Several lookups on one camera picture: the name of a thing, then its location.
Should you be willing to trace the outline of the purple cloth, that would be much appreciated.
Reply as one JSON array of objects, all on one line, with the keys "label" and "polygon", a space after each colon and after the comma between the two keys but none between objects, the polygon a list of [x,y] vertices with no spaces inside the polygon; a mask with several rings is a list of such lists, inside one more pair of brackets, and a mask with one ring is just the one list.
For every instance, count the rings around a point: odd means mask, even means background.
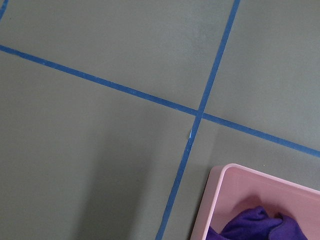
[{"label": "purple cloth", "polygon": [[306,240],[293,218],[279,213],[270,217],[262,206],[249,208],[231,221],[220,233],[209,227],[207,240]]}]

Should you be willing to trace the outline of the pink plastic tray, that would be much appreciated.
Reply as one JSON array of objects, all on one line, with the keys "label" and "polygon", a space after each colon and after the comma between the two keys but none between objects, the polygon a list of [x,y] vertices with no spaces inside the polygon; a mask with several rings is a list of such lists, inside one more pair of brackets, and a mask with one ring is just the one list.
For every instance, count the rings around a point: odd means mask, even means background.
[{"label": "pink plastic tray", "polygon": [[236,215],[262,206],[269,216],[297,221],[309,240],[320,238],[320,192],[239,164],[213,167],[208,175],[192,240],[204,240],[209,228],[220,232]]}]

